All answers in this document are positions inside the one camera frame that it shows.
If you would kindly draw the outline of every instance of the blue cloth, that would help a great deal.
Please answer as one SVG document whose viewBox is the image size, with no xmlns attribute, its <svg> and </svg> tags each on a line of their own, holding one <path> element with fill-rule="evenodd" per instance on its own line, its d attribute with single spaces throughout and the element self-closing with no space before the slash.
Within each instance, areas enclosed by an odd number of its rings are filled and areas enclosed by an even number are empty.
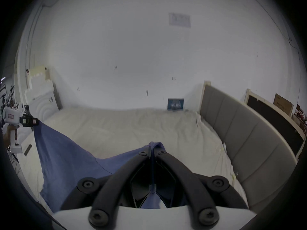
<svg viewBox="0 0 307 230">
<path fill-rule="evenodd" d="M 42 122 L 33 128 L 44 176 L 44 185 L 40 194 L 54 213 L 59 211 L 66 197 L 77 186 L 80 179 L 84 177 L 101 178 L 113 174 L 144 148 L 150 147 L 152 155 L 155 147 L 164 149 L 162 143 L 151 142 L 133 151 L 108 159 L 98 159 L 67 136 Z M 151 192 L 142 208 L 159 208 L 159 199 L 152 185 Z"/>
</svg>

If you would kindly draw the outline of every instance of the label sticker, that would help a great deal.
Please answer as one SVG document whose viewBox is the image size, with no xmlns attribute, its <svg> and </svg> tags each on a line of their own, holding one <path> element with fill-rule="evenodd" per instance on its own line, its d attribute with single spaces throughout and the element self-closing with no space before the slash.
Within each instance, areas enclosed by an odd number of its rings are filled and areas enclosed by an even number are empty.
<svg viewBox="0 0 307 230">
<path fill-rule="evenodd" d="M 169 13 L 169 25 L 191 27 L 191 19 L 187 14 Z"/>
<path fill-rule="evenodd" d="M 168 99 L 167 109 L 168 110 L 182 110 L 183 109 L 183 99 Z"/>
</svg>

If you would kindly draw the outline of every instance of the gray upholstered headboard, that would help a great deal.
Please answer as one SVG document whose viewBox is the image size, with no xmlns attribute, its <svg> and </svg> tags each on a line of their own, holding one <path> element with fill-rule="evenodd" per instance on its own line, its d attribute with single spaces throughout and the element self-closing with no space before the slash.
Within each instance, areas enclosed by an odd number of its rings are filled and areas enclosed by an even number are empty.
<svg viewBox="0 0 307 230">
<path fill-rule="evenodd" d="M 255 110 L 210 85 L 204 86 L 200 115 L 226 143 L 249 208 L 260 212 L 279 193 L 296 166 L 291 148 Z"/>
</svg>

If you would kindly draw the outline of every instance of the white bed sheet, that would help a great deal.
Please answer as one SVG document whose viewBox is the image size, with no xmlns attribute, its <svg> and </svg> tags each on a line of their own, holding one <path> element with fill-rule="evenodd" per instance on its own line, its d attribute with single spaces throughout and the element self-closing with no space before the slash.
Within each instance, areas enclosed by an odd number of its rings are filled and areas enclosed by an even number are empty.
<svg viewBox="0 0 307 230">
<path fill-rule="evenodd" d="M 151 141 L 162 142 L 166 151 L 192 172 L 226 177 L 247 203 L 220 138 L 196 112 L 72 108 L 55 113 L 44 123 L 98 158 L 131 151 Z M 32 148 L 25 156 L 29 144 Z M 22 149 L 23 153 L 17 156 L 24 177 L 37 200 L 52 214 L 40 196 L 44 178 L 33 132 L 22 142 Z"/>
</svg>

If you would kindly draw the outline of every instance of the black clip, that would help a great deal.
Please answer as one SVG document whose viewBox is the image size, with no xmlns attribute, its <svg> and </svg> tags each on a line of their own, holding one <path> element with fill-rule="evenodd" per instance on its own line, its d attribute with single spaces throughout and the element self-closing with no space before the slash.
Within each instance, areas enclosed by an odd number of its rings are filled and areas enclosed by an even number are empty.
<svg viewBox="0 0 307 230">
<path fill-rule="evenodd" d="M 23 127 L 33 127 L 39 124 L 39 120 L 32 115 L 24 114 L 19 118 L 19 122 L 23 125 Z"/>
</svg>

